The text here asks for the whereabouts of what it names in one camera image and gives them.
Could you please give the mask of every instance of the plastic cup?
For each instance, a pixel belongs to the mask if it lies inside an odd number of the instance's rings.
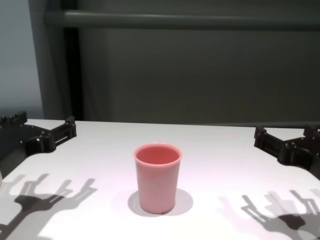
[[[167,143],[149,143],[134,152],[139,203],[151,214],[174,208],[182,152]]]

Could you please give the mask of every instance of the gray wall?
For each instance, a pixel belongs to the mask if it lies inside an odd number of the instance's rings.
[[[28,0],[45,119],[72,114],[63,29],[44,24],[45,11],[59,11],[59,0]]]
[[[0,1],[0,115],[32,119],[71,115],[63,30],[47,28],[58,0]]]
[[[44,117],[28,1],[0,1],[0,115]]]
[[[113,13],[317,16],[318,1],[80,0]],[[85,118],[319,121],[320,33],[82,29]]]

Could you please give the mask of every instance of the table surface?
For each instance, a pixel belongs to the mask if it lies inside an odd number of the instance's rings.
[[[27,124],[52,129],[63,122]],[[255,148],[254,128],[76,124],[76,138],[52,153],[29,157],[3,181],[0,231],[11,234],[8,238],[0,234],[0,240],[313,240],[320,236],[320,181]],[[303,133],[267,130],[284,140]],[[139,206],[133,152],[152,142],[176,145],[183,153],[176,205],[165,215],[146,213]],[[33,204],[33,210],[25,211],[17,202]]]

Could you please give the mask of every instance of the cup rim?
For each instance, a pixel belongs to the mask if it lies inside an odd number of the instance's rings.
[[[172,161],[172,162],[169,162],[169,163],[163,163],[163,164],[153,164],[153,163],[148,163],[148,162],[144,162],[144,161],[141,161],[139,158],[137,158],[137,154],[138,152],[140,152],[141,150],[143,149],[146,149],[148,147],[155,147],[155,146],[165,146],[165,147],[168,147],[174,151],[176,151],[179,155],[179,157]],[[172,145],[172,144],[169,144],[169,143],[165,143],[165,142],[151,142],[151,143],[146,143],[146,144],[143,144],[141,145],[140,147],[138,147],[134,153],[133,153],[133,156],[134,156],[134,159],[136,162],[142,164],[142,165],[145,165],[145,166],[149,166],[149,167],[153,167],[153,168],[161,168],[161,167],[167,167],[167,166],[170,166],[170,165],[175,165],[176,163],[180,162],[181,158],[182,158],[182,152],[181,150],[176,147],[175,145]]]

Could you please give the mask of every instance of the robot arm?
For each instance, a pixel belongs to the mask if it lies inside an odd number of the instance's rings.
[[[306,125],[303,135],[284,141],[257,127],[254,146],[277,158],[280,164],[302,168],[320,180],[320,129]]]
[[[51,153],[60,144],[77,136],[75,118],[68,117],[65,123],[47,130],[26,125],[27,113],[0,116],[0,184],[27,157],[39,153]]]

